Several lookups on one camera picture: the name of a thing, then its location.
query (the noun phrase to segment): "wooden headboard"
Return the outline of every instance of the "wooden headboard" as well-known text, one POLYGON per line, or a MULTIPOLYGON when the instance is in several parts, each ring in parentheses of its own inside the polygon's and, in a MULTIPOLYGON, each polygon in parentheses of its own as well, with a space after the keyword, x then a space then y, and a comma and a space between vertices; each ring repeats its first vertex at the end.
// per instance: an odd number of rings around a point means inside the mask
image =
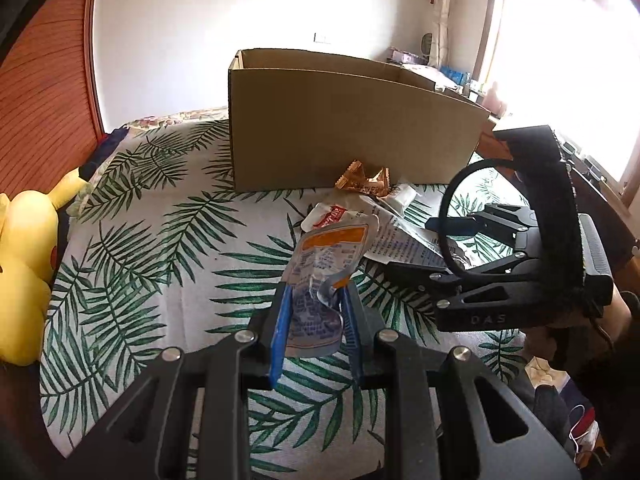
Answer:
POLYGON ((47 0, 0 66, 0 192, 49 192, 102 136, 94 0, 47 0))

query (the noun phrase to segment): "bed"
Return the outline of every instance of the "bed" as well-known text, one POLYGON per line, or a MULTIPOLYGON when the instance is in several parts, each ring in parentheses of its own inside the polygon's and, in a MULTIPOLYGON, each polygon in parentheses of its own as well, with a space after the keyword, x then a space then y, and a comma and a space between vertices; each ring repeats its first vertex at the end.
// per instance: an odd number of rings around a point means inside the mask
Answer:
MULTIPOLYGON (((224 109, 128 126, 67 210, 40 368, 43 418, 63 454, 160 349, 211 345, 268 306, 302 220, 326 193, 235 193, 224 109)), ((436 214, 444 187, 420 189, 406 216, 416 224, 436 214)), ((526 200, 483 170, 458 189, 451 214, 488 202, 526 200)), ((509 251, 481 235, 460 243, 481 262, 509 251)), ((394 286, 380 266, 363 259, 353 279, 366 306, 421 345, 465 344, 505 381, 526 363, 518 330, 441 333, 428 298, 394 286)), ((287 479, 367 473, 383 461, 384 403, 382 392, 354 387, 342 351, 286 359, 275 391, 250 393, 252 468, 287 479)))

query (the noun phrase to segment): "black metal frame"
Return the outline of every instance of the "black metal frame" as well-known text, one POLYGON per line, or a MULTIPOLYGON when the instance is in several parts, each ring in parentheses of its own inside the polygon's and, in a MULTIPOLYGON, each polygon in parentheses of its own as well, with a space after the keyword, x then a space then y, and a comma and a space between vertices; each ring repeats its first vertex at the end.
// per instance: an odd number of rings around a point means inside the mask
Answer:
POLYGON ((428 291, 444 332, 544 326, 576 307, 588 318, 602 317, 612 300, 612 273, 593 221, 577 213, 570 167, 553 131, 534 126, 500 135, 514 160, 487 159, 464 168, 444 193, 438 217, 425 224, 438 233, 447 267, 391 263, 385 276, 428 291), (466 218, 447 217, 462 180, 497 164, 518 170, 533 209, 489 204, 466 218), (511 247, 513 254, 473 271, 458 267, 446 237, 476 234, 511 247))
MULTIPOLYGON (((184 478, 201 387, 197 478, 251 478, 247 389, 271 389, 282 371, 289 292, 280 283, 270 308, 216 345, 193 353, 166 349, 80 441, 58 478, 184 478)), ((542 423, 468 348, 449 354, 422 348, 385 329, 380 313, 362 306, 353 282, 339 292, 354 380, 362 389, 386 390, 379 478, 580 478, 542 423), (441 439, 431 387, 438 394, 441 439)))

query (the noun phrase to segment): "red label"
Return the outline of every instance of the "red label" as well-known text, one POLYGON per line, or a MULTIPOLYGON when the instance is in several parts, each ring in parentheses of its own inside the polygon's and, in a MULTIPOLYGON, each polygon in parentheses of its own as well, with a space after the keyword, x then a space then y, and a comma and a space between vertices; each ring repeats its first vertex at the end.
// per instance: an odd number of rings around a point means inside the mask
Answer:
POLYGON ((331 211, 324 215, 317 224, 314 224, 314 229, 319 229, 329 224, 339 222, 340 218, 342 218, 342 215, 344 215, 346 211, 347 210, 345 208, 340 207, 339 205, 332 206, 331 211))

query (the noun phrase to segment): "orange wrapper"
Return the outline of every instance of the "orange wrapper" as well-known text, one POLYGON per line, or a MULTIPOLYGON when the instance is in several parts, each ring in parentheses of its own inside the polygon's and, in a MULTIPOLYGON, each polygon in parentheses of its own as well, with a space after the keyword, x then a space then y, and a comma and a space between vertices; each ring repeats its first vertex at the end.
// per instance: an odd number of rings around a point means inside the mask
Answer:
POLYGON ((359 160, 354 160, 335 183, 335 187, 378 197, 387 196, 389 194, 389 168, 381 168, 374 177, 367 178, 362 163, 359 160))

